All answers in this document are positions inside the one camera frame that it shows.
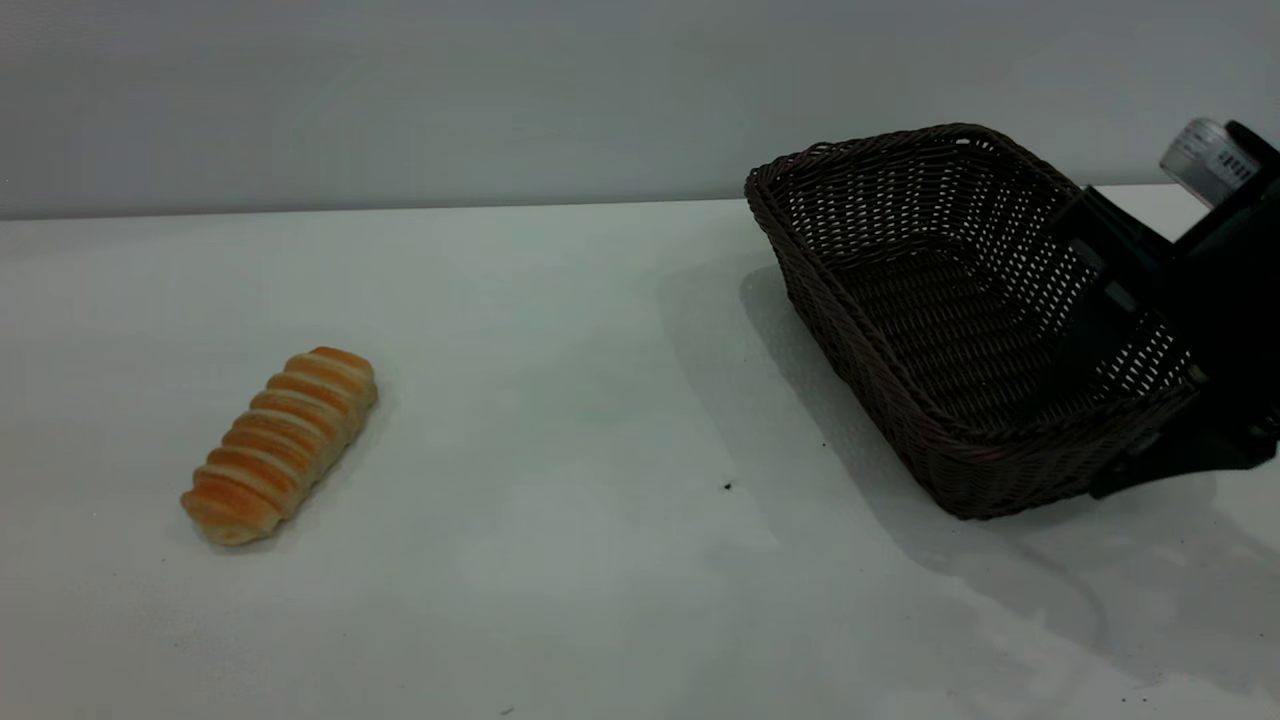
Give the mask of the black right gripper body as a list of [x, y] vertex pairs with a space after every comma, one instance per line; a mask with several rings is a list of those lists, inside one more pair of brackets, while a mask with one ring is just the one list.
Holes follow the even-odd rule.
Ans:
[[1158, 313], [1197, 386], [1161, 430], [1277, 436], [1277, 173], [1248, 181], [1155, 252]]

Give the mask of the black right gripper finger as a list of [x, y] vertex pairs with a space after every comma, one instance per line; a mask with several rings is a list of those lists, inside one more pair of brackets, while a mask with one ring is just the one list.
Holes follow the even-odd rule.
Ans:
[[1089, 484], [1105, 498], [1126, 489], [1219, 470], [1248, 470], [1277, 452], [1277, 425], [1226, 418], [1178, 418], [1120, 452]]
[[1083, 379], [1117, 359], [1146, 316], [1192, 348], [1176, 281], [1190, 249], [1184, 232], [1167, 237], [1089, 184], [1059, 214], [1055, 236], [1092, 273], [1055, 354], [1056, 378]]

